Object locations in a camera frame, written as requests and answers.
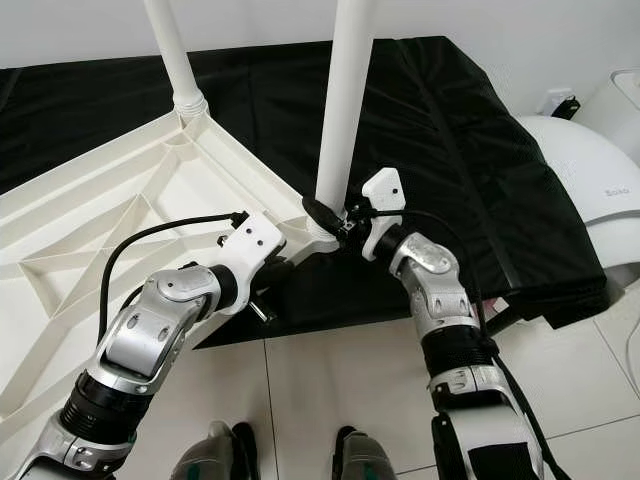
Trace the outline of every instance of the metal screw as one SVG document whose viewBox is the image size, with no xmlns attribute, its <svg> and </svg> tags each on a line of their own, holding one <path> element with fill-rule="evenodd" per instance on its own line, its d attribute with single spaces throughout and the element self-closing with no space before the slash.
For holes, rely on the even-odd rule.
<svg viewBox="0 0 640 480">
<path fill-rule="evenodd" d="M 127 322 L 127 328 L 131 329 L 133 327 L 136 326 L 136 324 L 138 323 L 138 314 L 136 313 L 133 317 L 131 317 L 129 319 L 129 321 Z"/>
<path fill-rule="evenodd" d="M 162 330 L 160 330 L 160 333 L 158 334 L 158 341 L 164 342 L 168 335 L 169 335 L 169 327 L 164 327 Z"/>
</svg>

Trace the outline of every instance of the white bracket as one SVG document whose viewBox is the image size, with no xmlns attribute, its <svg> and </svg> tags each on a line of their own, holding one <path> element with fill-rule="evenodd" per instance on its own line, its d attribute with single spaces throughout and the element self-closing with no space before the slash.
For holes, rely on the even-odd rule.
<svg viewBox="0 0 640 480">
<path fill-rule="evenodd" d="M 252 213 L 224 242 L 218 263 L 231 270 L 238 284 L 236 301 L 222 309 L 227 315 L 238 313 L 249 303 L 251 280 L 265 260 L 279 247 L 285 237 L 261 213 Z"/>
<path fill-rule="evenodd" d="M 395 168 L 383 168 L 362 187 L 362 196 L 369 199 L 376 210 L 402 210 L 406 205 L 400 175 Z M 371 234 L 362 247 L 362 256 L 370 262 L 375 260 L 373 250 L 392 225 L 401 225 L 402 217 L 375 217 L 371 219 Z"/>
</svg>

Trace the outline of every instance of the black tablecloth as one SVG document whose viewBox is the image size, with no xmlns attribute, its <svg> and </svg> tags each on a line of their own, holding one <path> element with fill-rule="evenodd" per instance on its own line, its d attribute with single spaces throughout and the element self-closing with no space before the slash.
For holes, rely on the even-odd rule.
<svg viewBox="0 0 640 480">
<path fill-rule="evenodd" d="M 212 116 L 301 194 L 312 194 L 331 44 L 190 54 Z M 0 71 L 0 189 L 6 191 L 171 108 L 158 57 Z M 483 297 L 504 296 L 553 326 L 608 306 L 605 277 L 571 200 L 485 73 L 444 37 L 376 40 L 350 198 L 378 169 L 399 170 L 408 208 L 433 212 L 468 243 Z M 435 224 L 413 222 L 460 257 Z M 468 285 L 466 265 L 462 282 Z M 343 252 L 314 255 L 207 345 L 408 315 L 400 284 Z"/>
</svg>

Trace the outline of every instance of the white appliance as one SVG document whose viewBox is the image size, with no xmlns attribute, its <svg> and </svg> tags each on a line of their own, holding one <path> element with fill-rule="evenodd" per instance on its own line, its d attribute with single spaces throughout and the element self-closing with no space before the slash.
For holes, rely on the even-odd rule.
<svg viewBox="0 0 640 480">
<path fill-rule="evenodd" d="M 640 166 L 640 68 L 613 72 L 572 120 L 604 135 Z"/>
<path fill-rule="evenodd" d="M 575 122 L 518 121 L 537 140 L 584 221 L 602 267 L 624 286 L 640 276 L 640 168 L 617 146 Z"/>
</svg>

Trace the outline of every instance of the white tile floor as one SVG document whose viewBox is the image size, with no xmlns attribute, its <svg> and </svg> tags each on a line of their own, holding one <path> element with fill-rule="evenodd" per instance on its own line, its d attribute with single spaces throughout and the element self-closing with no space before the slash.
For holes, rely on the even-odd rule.
<svg viewBox="0 0 640 480">
<path fill-rule="evenodd" d="M 555 331 L 523 322 L 497 337 L 574 479 L 640 478 L 640 397 L 625 360 L 639 317 L 640 282 L 593 319 Z M 118 478 L 168 478 L 209 421 L 223 419 L 253 424 L 264 480 L 329 479 L 344 424 L 377 438 L 400 480 L 435 480 L 426 382 L 411 320 L 185 352 Z"/>
</svg>

